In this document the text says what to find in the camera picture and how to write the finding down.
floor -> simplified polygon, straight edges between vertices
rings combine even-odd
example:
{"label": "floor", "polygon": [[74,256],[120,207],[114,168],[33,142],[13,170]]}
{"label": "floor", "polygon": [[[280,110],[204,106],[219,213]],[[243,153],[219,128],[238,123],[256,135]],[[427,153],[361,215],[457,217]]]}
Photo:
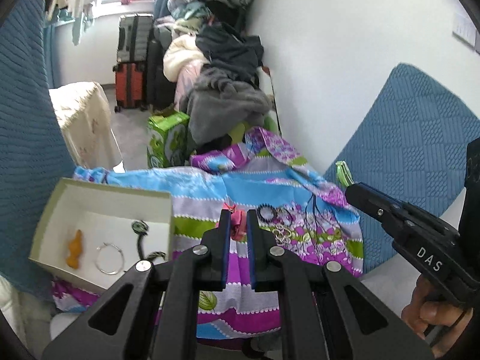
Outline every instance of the floor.
{"label": "floor", "polygon": [[115,113],[117,105],[115,89],[104,88],[112,112],[111,127],[123,157],[125,170],[147,169],[147,120],[150,113],[139,109],[122,109]]}

screw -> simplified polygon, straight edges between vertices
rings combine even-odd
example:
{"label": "screw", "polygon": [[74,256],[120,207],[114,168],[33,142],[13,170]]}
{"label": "screw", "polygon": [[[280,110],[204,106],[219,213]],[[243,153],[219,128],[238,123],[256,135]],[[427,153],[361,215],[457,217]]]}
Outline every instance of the screw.
{"label": "screw", "polygon": [[147,260],[144,260],[144,259],[142,261],[138,261],[138,263],[135,266],[135,268],[139,272],[148,271],[151,267],[152,267],[152,263],[150,261],[147,261]]}
{"label": "screw", "polygon": [[197,245],[193,247],[193,253],[197,256],[203,256],[208,252],[208,247],[205,245]]}
{"label": "screw", "polygon": [[327,269],[330,272],[338,272],[340,269],[342,269],[342,266],[337,261],[329,261],[327,262]]}
{"label": "screw", "polygon": [[285,253],[285,249],[280,246],[272,246],[270,248],[270,254],[275,257],[282,256]]}

green box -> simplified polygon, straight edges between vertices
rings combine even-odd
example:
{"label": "green box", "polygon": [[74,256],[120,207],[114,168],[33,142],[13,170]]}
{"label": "green box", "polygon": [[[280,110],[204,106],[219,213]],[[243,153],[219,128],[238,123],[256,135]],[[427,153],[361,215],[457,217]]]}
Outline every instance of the green box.
{"label": "green box", "polygon": [[182,167],[187,159],[187,131],[190,117],[166,109],[148,118],[147,163],[149,168]]}

clothes pile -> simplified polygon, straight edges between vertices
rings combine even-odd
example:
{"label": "clothes pile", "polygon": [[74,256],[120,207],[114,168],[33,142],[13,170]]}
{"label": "clothes pile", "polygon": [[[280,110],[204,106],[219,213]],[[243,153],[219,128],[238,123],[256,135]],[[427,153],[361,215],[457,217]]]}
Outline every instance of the clothes pile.
{"label": "clothes pile", "polygon": [[272,99],[259,88],[263,47],[243,35],[253,0],[167,0],[170,16],[155,21],[154,37],[171,43],[164,76],[177,83],[175,109],[190,117],[188,150],[222,150],[243,139],[235,134],[264,126]]}

wall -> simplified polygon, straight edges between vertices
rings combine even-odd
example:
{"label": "wall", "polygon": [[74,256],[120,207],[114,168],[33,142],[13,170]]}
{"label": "wall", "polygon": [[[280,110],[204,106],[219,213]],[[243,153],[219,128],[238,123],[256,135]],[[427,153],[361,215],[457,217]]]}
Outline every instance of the wall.
{"label": "wall", "polygon": [[453,37],[455,12],[458,0],[255,0],[248,28],[265,46],[284,137],[323,173],[400,62],[480,116],[480,55]]}
{"label": "wall", "polygon": [[97,81],[100,84],[113,84],[119,36],[119,17],[126,13],[152,13],[153,2],[134,2],[128,7],[107,4],[97,12],[93,27],[81,38],[80,44],[72,42],[73,23],[56,28],[56,47],[59,58],[60,83],[66,85],[78,81]]}

